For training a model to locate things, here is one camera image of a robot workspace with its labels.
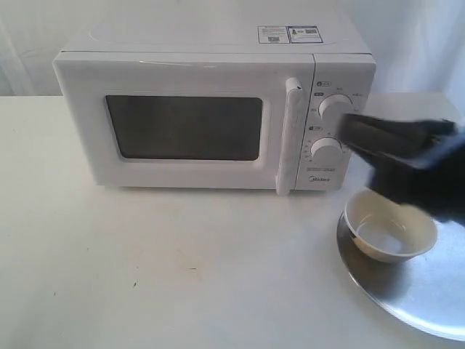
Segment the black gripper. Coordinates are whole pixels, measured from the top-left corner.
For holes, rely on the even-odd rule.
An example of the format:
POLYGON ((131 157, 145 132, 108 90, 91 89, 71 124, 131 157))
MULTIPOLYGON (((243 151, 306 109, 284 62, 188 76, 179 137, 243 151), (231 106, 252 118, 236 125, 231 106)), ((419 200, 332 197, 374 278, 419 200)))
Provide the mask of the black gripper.
POLYGON ((458 133, 457 124, 445 119, 393 121, 346 113, 337 137, 372 167, 368 182, 372 191, 441 222, 464 223, 464 132, 458 133), (441 138, 431 148, 407 146, 441 138))

